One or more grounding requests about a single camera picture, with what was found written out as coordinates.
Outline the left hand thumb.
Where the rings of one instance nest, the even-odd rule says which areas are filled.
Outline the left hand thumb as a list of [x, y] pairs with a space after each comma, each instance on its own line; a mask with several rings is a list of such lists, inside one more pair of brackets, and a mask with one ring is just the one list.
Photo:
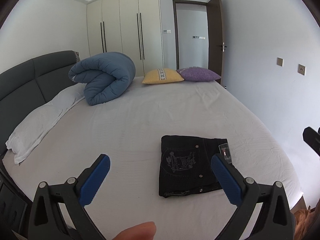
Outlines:
[[113, 240], [153, 240], [156, 230], [154, 222], [145, 222], [123, 230]]

